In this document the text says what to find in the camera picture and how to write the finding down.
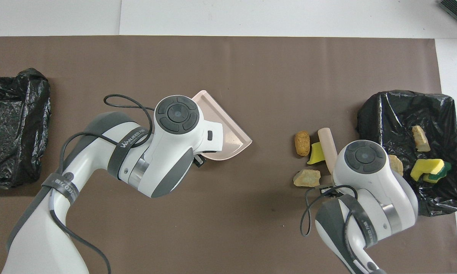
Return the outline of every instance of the dustpan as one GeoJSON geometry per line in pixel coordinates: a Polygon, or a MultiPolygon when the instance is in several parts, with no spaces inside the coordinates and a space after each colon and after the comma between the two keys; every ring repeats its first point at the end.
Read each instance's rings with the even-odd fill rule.
{"type": "Polygon", "coordinates": [[[241,153],[251,143],[252,139],[239,125],[225,112],[225,110],[206,91],[202,90],[192,98],[203,111],[206,120],[221,123],[224,130],[224,145],[222,151],[216,153],[202,153],[203,157],[222,161],[241,153]]]}

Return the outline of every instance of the black strap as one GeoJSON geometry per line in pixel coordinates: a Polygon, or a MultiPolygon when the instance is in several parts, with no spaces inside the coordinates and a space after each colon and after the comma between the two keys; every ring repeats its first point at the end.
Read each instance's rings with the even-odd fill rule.
{"type": "Polygon", "coordinates": [[[359,225],[359,228],[364,235],[365,246],[371,247],[375,245],[378,242],[378,234],[371,219],[360,205],[359,201],[349,194],[342,195],[338,199],[340,199],[340,201],[350,210],[352,216],[359,225]]]}
{"type": "Polygon", "coordinates": [[[122,163],[129,153],[131,147],[138,142],[142,137],[148,134],[147,128],[137,127],[129,132],[115,147],[112,156],[108,162],[107,171],[113,177],[119,178],[119,170],[121,169],[122,163]]]}
{"type": "Polygon", "coordinates": [[[68,199],[70,204],[73,204],[79,195],[76,185],[58,173],[51,173],[41,186],[48,186],[56,189],[68,199]]]}

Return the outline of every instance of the sponge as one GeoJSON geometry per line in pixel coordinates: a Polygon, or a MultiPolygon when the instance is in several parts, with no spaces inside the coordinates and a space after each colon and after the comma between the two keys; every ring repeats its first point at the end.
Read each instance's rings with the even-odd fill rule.
{"type": "Polygon", "coordinates": [[[436,184],[441,178],[445,177],[448,171],[451,170],[451,163],[445,162],[444,167],[437,174],[425,174],[423,176],[423,181],[436,184]]]}
{"type": "Polygon", "coordinates": [[[321,149],[321,143],[311,144],[311,155],[310,160],[307,162],[308,165],[318,163],[325,160],[325,155],[323,154],[323,149],[321,149]]]}
{"type": "Polygon", "coordinates": [[[418,181],[423,173],[438,174],[444,168],[441,159],[418,159],[411,170],[411,177],[418,181]]]}

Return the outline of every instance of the black plastic bag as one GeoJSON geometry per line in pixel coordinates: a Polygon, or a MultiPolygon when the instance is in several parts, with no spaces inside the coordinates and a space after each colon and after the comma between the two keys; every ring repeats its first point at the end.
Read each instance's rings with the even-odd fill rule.
{"type": "Polygon", "coordinates": [[[457,211],[457,118],[453,98],[442,94],[394,90],[372,95],[357,115],[361,139],[382,145],[404,167],[404,179],[419,203],[419,215],[438,216],[457,211]],[[411,128],[421,126],[431,151],[416,151],[411,128]],[[418,182],[411,176],[417,159],[439,158],[452,165],[436,184],[418,182]]]}
{"type": "Polygon", "coordinates": [[[48,80],[29,68],[0,77],[0,187],[35,182],[48,143],[48,80]]]}

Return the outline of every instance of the tan rock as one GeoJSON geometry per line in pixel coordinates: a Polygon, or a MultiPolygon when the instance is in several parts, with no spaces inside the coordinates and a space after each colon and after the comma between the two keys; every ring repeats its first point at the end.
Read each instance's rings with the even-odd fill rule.
{"type": "Polygon", "coordinates": [[[403,163],[396,155],[389,154],[389,163],[390,163],[390,169],[399,173],[401,176],[403,175],[403,171],[404,171],[403,163]]]}
{"type": "Polygon", "coordinates": [[[320,178],[319,170],[303,169],[294,176],[293,183],[295,186],[314,187],[319,186],[320,178]]]}
{"type": "Polygon", "coordinates": [[[425,131],[420,126],[413,126],[411,130],[413,131],[416,149],[423,152],[430,151],[431,148],[430,144],[428,143],[428,138],[426,138],[425,131]]]}
{"type": "Polygon", "coordinates": [[[294,145],[299,156],[308,156],[310,154],[310,135],[306,130],[294,135],[294,145]]]}

